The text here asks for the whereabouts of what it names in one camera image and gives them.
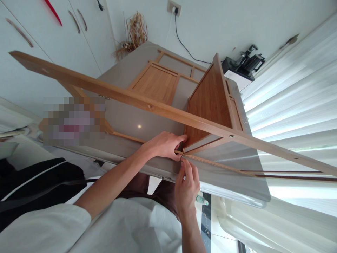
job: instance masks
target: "gray countertop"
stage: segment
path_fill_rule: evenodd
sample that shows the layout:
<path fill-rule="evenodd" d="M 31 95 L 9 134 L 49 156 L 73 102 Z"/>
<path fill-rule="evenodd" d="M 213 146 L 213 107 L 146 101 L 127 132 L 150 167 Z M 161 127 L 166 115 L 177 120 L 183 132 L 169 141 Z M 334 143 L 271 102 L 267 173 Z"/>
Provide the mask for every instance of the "gray countertop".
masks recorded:
<path fill-rule="evenodd" d="M 148 60 L 155 60 L 158 57 L 158 49 L 163 48 L 151 42 L 146 42 L 104 73 L 101 77 L 99 77 L 99 79 L 124 89 L 128 88 L 142 69 L 145 68 Z M 172 61 L 172 58 L 169 57 L 163 57 L 159 63 L 189 76 L 190 67 L 186 64 Z M 200 80 L 202 76 L 202 71 L 195 72 L 194 77 L 197 80 Z M 196 83 L 181 78 L 177 86 L 172 106 L 186 111 L 187 100 L 196 86 Z M 251 134 L 249 125 L 246 121 L 246 114 L 243 109 L 237 85 L 236 83 L 231 82 L 231 86 L 233 95 L 238 102 L 239 109 L 241 110 L 243 119 L 245 120 L 246 131 L 248 134 Z M 98 94 L 88 91 L 86 91 L 86 93 L 89 96 L 98 96 Z M 105 105 L 105 117 L 116 132 L 145 141 L 150 140 L 162 131 L 173 132 L 176 135 L 183 134 L 183 124 L 165 117 L 112 99 L 106 100 Z M 244 146 L 239 147 L 236 143 L 228 145 L 229 146 L 227 147 L 219 146 L 216 152 L 206 152 L 201 154 L 196 153 L 195 155 L 230 165 L 238 169 L 262 170 L 256 150 Z M 105 134 L 104 141 L 93 144 L 90 148 L 95 148 L 97 150 L 113 154 L 114 157 L 118 158 L 112 162 L 116 162 L 120 161 L 120 159 L 129 157 L 140 146 L 141 144 L 138 142 L 115 135 Z M 191 161 L 198 167 L 200 181 L 262 201 L 270 201 L 270 193 L 265 179 L 245 176 L 243 174 L 210 164 L 205 164 L 196 160 Z M 174 181 L 179 169 L 180 163 L 166 158 L 155 157 L 148 161 L 142 171 Z"/>

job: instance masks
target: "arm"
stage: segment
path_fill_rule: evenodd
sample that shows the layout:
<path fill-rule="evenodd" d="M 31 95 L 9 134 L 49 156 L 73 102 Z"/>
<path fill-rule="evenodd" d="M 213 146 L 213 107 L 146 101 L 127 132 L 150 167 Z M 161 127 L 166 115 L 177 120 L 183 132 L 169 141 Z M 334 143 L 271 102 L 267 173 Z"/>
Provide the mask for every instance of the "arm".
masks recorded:
<path fill-rule="evenodd" d="M 200 190 L 198 168 L 186 159 L 176 179 L 175 195 L 178 215 L 183 229 L 183 252 L 206 253 L 197 223 L 195 201 Z"/>
<path fill-rule="evenodd" d="M 146 142 L 133 155 L 122 161 L 97 180 L 74 205 L 86 209 L 94 219 L 121 193 L 145 163 L 155 156 L 168 157 L 179 161 L 181 155 L 174 150 L 180 142 L 187 140 L 187 135 L 176 136 L 162 132 Z"/>

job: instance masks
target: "black bag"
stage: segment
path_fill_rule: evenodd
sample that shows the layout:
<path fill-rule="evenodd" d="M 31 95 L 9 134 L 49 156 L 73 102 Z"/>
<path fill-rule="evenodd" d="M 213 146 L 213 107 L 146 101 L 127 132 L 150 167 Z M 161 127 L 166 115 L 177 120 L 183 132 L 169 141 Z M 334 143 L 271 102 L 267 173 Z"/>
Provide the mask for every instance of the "black bag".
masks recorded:
<path fill-rule="evenodd" d="M 0 200 L 37 174 L 64 161 L 64 158 L 43 161 L 0 178 Z M 67 202 L 87 182 L 93 181 L 96 180 L 85 180 L 83 170 L 69 162 L 41 174 L 0 202 L 0 232 L 24 213 Z"/>

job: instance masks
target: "dried plant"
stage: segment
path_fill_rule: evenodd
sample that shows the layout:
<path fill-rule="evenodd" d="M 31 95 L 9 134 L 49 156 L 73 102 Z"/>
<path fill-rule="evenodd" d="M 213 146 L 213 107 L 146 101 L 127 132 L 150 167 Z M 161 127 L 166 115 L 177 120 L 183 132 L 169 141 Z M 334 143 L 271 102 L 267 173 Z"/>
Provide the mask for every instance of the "dried plant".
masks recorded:
<path fill-rule="evenodd" d="M 113 54 L 118 61 L 148 40 L 144 16 L 138 11 L 132 18 L 126 21 L 126 26 L 128 33 L 127 41 L 119 42 L 120 48 Z"/>

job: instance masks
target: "electrical outlet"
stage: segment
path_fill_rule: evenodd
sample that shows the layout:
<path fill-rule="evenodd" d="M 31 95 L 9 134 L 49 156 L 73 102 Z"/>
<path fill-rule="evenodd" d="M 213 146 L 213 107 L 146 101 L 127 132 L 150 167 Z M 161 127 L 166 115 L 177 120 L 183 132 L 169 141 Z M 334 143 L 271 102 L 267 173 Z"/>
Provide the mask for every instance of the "electrical outlet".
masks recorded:
<path fill-rule="evenodd" d="M 177 13 L 177 17 L 180 16 L 180 12 L 181 12 L 181 5 L 180 4 L 177 4 L 176 2 L 173 2 L 171 0 L 168 0 L 168 3 L 167 3 L 167 11 L 172 13 L 172 8 L 173 6 L 177 7 L 178 8 L 178 13 Z"/>

